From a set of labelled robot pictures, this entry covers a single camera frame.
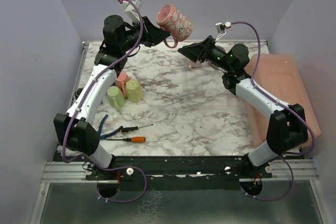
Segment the pink spectrum mug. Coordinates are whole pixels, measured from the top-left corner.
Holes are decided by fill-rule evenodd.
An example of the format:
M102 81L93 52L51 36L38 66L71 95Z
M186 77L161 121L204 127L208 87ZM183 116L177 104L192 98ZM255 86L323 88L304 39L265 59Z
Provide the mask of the pink spectrum mug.
M188 39L193 32L193 23L173 4L165 5L160 9L156 16L156 23L172 36L173 45L169 45L166 39L164 40L164 44L171 49L176 48L179 42Z

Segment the salmon pink mug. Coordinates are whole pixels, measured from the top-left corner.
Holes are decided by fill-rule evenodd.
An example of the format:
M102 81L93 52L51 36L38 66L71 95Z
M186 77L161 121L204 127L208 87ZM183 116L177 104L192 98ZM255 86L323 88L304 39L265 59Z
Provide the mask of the salmon pink mug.
M116 86L122 91L124 97L127 96L127 92L125 89L126 83L130 80L130 77L125 72L120 72L119 76L117 77L115 84Z

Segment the light green mug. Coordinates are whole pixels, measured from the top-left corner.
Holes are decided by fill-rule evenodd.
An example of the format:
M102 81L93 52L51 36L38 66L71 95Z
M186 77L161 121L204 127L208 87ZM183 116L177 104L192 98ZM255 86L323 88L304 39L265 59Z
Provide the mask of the light green mug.
M111 86L107 90L107 98L110 105L118 112L120 112L121 108L125 105L125 97L122 91L116 86Z

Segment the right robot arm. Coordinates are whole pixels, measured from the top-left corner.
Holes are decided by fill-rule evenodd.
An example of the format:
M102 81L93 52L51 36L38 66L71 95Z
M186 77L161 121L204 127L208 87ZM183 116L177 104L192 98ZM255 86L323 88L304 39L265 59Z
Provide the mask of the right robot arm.
M308 140L304 108L290 105L270 94L254 82L245 71L249 63L249 51L243 44L235 44L226 52L216 46L215 39L183 46L178 52L190 61L209 61L222 68L225 89L247 101L268 119L266 141L246 155L241 171L246 177L254 177L260 166Z

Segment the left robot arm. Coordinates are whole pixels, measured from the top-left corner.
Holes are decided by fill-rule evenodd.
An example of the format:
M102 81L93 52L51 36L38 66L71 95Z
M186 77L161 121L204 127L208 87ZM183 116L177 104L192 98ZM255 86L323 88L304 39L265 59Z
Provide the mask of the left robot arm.
M113 155L100 144L100 134L92 124L107 90L115 83L127 57L139 45L156 46L170 36L144 16L128 24L119 15L104 20L103 44L95 57L91 76L80 96L65 114L56 114L54 126L62 152L76 151L98 166L104 179L115 175Z

